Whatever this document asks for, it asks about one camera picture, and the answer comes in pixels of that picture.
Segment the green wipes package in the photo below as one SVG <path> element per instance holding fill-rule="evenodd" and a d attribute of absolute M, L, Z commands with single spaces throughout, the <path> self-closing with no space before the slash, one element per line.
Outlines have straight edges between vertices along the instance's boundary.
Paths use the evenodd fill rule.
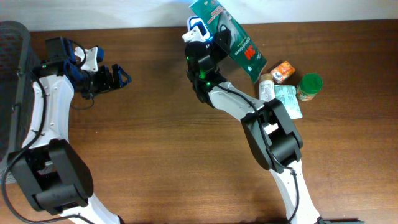
<path fill-rule="evenodd" d="M 252 82 L 257 82 L 267 60 L 229 11 L 217 0 L 197 0 L 190 9 L 212 35 L 226 29 L 230 31 L 229 56 L 244 69 Z"/>

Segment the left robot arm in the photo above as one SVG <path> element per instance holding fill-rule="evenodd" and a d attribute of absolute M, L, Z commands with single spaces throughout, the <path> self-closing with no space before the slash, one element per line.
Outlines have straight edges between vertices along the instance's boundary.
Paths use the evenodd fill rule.
<path fill-rule="evenodd" d="M 121 89 L 131 77 L 117 64 L 102 65 L 104 50 L 56 37 L 45 42 L 48 59 L 27 77 L 34 96 L 30 124 L 21 148 L 9 155 L 6 173 L 14 176 L 30 206 L 53 221 L 121 223 L 94 193 L 88 166 L 71 147 L 69 112 L 74 95 L 94 100 Z"/>

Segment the teal tissue pack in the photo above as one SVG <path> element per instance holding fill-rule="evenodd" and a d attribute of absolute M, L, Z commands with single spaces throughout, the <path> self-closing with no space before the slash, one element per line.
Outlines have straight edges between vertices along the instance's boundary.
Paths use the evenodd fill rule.
<path fill-rule="evenodd" d="M 275 97 L 282 102 L 291 119 L 302 119 L 303 115 L 296 97 L 296 88 L 291 85 L 276 85 Z"/>

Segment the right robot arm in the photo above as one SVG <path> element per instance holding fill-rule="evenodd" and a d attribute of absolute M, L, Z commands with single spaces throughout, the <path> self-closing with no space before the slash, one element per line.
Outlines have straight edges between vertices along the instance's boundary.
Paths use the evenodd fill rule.
<path fill-rule="evenodd" d="M 187 76 L 197 98 L 237 119 L 256 162 L 273 176 L 284 201 L 288 223 L 323 223 L 302 171 L 303 140 L 285 106 L 253 98 L 220 74 L 218 62 L 228 56 L 231 34 L 223 30 L 207 41 L 198 28 L 182 36 Z"/>

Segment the orange tissue pack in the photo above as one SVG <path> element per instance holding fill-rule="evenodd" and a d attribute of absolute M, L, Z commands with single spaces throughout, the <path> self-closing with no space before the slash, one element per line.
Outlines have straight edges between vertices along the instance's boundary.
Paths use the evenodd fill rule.
<path fill-rule="evenodd" d="M 272 75 L 274 81 L 277 84 L 280 84 L 293 75 L 295 71 L 296 69 L 288 61 L 284 61 L 271 70 L 270 74 Z"/>

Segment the green lid jar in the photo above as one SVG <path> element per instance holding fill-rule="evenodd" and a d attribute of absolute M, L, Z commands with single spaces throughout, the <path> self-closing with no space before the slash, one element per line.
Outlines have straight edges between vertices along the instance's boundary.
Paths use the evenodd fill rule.
<path fill-rule="evenodd" d="M 301 101 L 312 100 L 323 88 L 323 80 L 316 73 L 306 74 L 297 86 L 296 97 Z"/>

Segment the white tube gold cap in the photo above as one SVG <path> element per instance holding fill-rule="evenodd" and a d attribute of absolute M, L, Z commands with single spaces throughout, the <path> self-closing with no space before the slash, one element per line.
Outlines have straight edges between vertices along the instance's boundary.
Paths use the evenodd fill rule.
<path fill-rule="evenodd" d="M 270 73 L 262 74 L 259 79 L 259 99 L 270 102 L 275 98 L 273 76 Z"/>

